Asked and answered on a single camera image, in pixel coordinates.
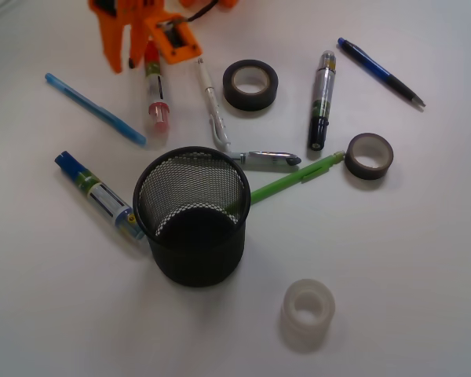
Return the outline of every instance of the silver pen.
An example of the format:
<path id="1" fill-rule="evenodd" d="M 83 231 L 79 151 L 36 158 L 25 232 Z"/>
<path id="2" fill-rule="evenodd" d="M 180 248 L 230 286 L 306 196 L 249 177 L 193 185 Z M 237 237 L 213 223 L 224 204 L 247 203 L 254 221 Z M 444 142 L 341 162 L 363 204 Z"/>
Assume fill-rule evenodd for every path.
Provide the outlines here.
<path id="1" fill-rule="evenodd" d="M 298 156 L 285 152 L 230 152 L 227 156 L 239 165 L 294 167 L 301 163 Z"/>
<path id="2" fill-rule="evenodd" d="M 206 65 L 204 64 L 204 60 L 201 57 L 197 60 L 197 65 L 199 66 L 199 78 L 201 86 L 204 93 L 206 94 L 206 98 L 210 106 L 210 118 L 211 122 L 213 123 L 214 138 L 221 145 L 225 146 L 227 150 L 230 150 L 230 141 L 228 140 L 225 124 L 223 118 L 221 117 L 220 105 L 218 104 L 217 97 L 214 94 L 214 88 L 213 83 L 211 82 L 210 74 L 208 73 Z"/>

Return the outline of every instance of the tape roll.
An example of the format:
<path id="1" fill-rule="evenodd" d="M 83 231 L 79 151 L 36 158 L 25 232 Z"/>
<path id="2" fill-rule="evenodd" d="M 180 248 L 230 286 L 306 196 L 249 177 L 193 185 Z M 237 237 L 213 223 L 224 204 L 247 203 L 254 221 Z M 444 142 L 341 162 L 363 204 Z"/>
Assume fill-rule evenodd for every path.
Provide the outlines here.
<path id="1" fill-rule="evenodd" d="M 300 315 L 304 310 L 309 320 Z M 302 335 L 319 336 L 330 326 L 335 314 L 335 299 L 326 285 L 313 279 L 295 281 L 284 295 L 281 318 Z"/>
<path id="2" fill-rule="evenodd" d="M 370 167 L 361 163 L 361 157 L 372 158 L 378 166 Z M 347 169 L 358 178 L 374 180 L 385 176 L 393 158 L 393 147 L 382 136 L 360 134 L 349 143 L 344 161 Z"/>
<path id="3" fill-rule="evenodd" d="M 253 84 L 261 87 L 248 93 L 238 86 Z M 223 74 L 223 94 L 233 107 L 246 112 L 267 108 L 276 99 L 279 80 L 274 69 L 259 60 L 241 60 L 228 67 Z"/>

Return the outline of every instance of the pen holder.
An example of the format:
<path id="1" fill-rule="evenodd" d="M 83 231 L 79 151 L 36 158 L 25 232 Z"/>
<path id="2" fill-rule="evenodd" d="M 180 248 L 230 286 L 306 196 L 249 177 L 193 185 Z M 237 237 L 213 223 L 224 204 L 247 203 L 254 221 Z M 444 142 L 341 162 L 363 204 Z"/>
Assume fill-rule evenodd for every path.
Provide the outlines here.
<path id="1" fill-rule="evenodd" d="M 171 280 L 190 287 L 220 283 L 237 267 L 250 203 L 241 168 L 204 147 L 160 156 L 145 169 L 133 196 L 155 262 Z"/>

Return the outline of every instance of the clear tape roll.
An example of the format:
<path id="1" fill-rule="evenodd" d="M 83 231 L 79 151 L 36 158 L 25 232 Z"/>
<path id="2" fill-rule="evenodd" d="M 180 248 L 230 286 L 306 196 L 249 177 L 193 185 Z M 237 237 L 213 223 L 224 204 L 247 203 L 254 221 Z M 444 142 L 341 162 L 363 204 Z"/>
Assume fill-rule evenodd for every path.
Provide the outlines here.
<path id="1" fill-rule="evenodd" d="M 301 312 L 309 312 L 304 317 Z M 284 295 L 282 318 L 295 331 L 321 336 L 330 326 L 335 300 L 326 285 L 313 279 L 295 281 Z"/>

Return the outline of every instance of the green pencil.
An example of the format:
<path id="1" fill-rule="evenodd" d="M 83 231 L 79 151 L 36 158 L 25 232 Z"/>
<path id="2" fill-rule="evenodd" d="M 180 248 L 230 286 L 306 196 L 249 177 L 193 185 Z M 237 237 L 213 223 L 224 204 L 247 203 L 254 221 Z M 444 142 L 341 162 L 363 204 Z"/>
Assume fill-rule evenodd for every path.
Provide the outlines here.
<path id="1" fill-rule="evenodd" d="M 340 163 L 344 159 L 344 156 L 345 153 L 343 151 L 335 152 L 333 155 L 325 157 L 317 163 L 311 163 L 299 171 L 288 174 L 286 177 L 253 191 L 251 193 L 251 204 L 258 203 L 298 182 L 306 182 L 319 177 L 321 174 L 326 173 L 333 165 Z"/>

